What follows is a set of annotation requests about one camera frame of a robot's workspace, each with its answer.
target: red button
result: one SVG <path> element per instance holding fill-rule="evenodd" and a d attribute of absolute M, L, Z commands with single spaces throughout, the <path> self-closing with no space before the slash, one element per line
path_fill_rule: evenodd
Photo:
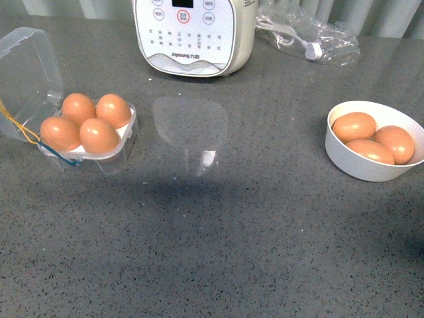
<path fill-rule="evenodd" d="M 190 14 L 186 10 L 179 10 L 177 13 L 177 18 L 181 23 L 187 23 L 190 21 Z"/>

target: plastic lid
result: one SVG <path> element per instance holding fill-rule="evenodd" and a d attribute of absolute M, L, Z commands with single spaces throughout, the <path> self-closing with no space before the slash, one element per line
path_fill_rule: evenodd
<path fill-rule="evenodd" d="M 0 39 L 0 99 L 13 118 L 38 133 L 42 122 L 57 112 L 64 84 L 46 32 L 16 28 Z M 27 141 L 0 113 L 0 132 Z"/>

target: yellow string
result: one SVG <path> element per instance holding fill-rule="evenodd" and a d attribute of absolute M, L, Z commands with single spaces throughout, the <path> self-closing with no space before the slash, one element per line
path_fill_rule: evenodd
<path fill-rule="evenodd" d="M 24 125 L 18 123 L 10 114 L 10 112 L 6 109 L 5 104 L 3 104 L 3 101 L 0 98 L 0 111 L 4 114 L 4 116 L 10 120 L 12 123 L 14 123 L 24 134 L 25 138 L 31 143 L 31 144 L 38 144 L 36 141 L 31 140 L 31 138 L 27 135 L 27 133 L 31 134 L 32 136 L 34 136 L 37 141 L 40 141 L 40 137 L 33 132 L 32 130 L 26 128 Z"/>

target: blue string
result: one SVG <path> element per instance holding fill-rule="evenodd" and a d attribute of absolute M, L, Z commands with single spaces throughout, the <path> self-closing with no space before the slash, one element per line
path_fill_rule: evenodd
<path fill-rule="evenodd" d="M 80 164 L 82 164 L 81 161 L 71 161 L 68 159 L 65 159 L 64 157 L 62 157 L 57 151 L 55 151 L 54 149 L 50 148 L 49 146 L 47 146 L 46 144 L 44 144 L 41 141 L 38 141 L 37 143 L 39 143 L 42 147 L 44 147 L 45 149 L 47 149 L 48 151 L 50 151 L 51 153 L 53 153 L 56 157 L 58 157 L 59 159 L 62 159 L 64 162 L 66 162 L 67 164 L 69 164 L 70 166 L 79 166 Z"/>

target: white bowl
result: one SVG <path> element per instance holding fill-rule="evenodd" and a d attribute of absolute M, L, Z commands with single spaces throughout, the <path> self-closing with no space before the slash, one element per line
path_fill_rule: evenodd
<path fill-rule="evenodd" d="M 343 144 L 331 127 L 340 116 L 355 111 L 373 116 L 377 122 L 377 130 L 388 125 L 405 129 L 415 142 L 415 152 L 411 160 L 407 164 L 397 166 L 382 164 L 360 156 Z M 371 101 L 347 101 L 331 109 L 327 117 L 325 150 L 331 161 L 352 177 L 371 182 L 388 181 L 424 162 L 424 129 L 411 117 L 391 107 Z"/>

